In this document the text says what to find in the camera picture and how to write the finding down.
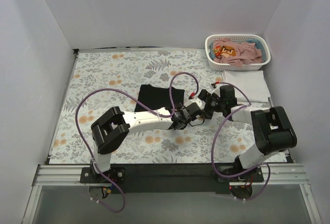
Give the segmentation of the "black t-shirt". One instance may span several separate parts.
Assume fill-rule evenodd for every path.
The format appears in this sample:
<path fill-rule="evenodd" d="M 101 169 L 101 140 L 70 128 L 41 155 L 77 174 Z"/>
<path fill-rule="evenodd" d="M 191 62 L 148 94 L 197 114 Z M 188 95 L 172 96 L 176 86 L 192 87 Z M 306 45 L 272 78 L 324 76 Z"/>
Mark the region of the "black t-shirt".
<path fill-rule="evenodd" d="M 140 87 L 138 100 L 152 110 L 171 107 L 169 88 L 158 88 L 150 84 L 143 84 Z M 172 87 L 172 98 L 175 105 L 184 103 L 184 93 L 182 89 Z"/>

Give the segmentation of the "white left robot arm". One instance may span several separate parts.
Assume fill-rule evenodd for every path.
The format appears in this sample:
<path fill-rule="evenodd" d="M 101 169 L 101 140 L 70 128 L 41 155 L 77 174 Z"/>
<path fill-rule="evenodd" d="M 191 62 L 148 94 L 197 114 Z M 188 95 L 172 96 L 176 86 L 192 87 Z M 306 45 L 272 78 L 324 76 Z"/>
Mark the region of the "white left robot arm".
<path fill-rule="evenodd" d="M 171 111 L 174 111 L 174 115 L 170 117 Z M 127 112 L 119 107 L 110 108 L 91 126 L 92 177 L 99 183 L 109 179 L 111 154 L 128 135 L 150 130 L 183 130 L 201 115 L 202 102 L 192 100 L 174 109 L 160 108 L 153 112 Z"/>

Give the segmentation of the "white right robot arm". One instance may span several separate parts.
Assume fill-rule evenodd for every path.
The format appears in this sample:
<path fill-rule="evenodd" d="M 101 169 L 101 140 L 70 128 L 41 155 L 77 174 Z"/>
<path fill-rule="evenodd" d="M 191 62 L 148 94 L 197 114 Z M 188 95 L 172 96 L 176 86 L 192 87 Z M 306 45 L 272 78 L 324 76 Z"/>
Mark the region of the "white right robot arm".
<path fill-rule="evenodd" d="M 201 90 L 198 98 L 205 103 L 203 114 L 205 118 L 212 118 L 215 112 L 224 116 L 211 146 L 211 165 L 214 173 L 222 179 L 236 178 L 243 182 L 268 158 L 295 147 L 297 137 L 283 107 L 260 109 L 251 105 L 239 105 L 235 97 L 235 89 L 235 86 L 228 83 L 220 86 L 219 94 Z M 235 158 L 232 168 L 225 174 L 216 167 L 214 150 L 218 135 L 227 121 L 251 125 L 255 143 Z"/>

